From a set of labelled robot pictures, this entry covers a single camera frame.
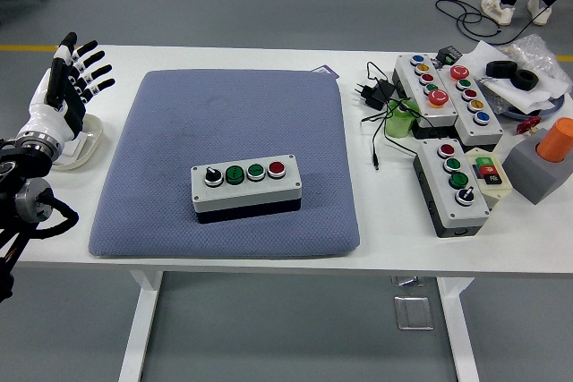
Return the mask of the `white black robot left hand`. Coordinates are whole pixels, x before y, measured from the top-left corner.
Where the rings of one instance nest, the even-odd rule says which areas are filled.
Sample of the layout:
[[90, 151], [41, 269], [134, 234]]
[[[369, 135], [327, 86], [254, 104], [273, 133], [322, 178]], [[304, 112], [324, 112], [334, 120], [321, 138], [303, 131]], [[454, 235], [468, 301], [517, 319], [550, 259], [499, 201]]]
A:
[[112, 70], [111, 65], [99, 63], [105, 52], [97, 50], [98, 42], [80, 47], [76, 42], [77, 35], [71, 32], [57, 48], [30, 101], [30, 119], [15, 138], [18, 147], [37, 147], [58, 158], [64, 144], [82, 131], [86, 105], [115, 84], [112, 78], [97, 82]]

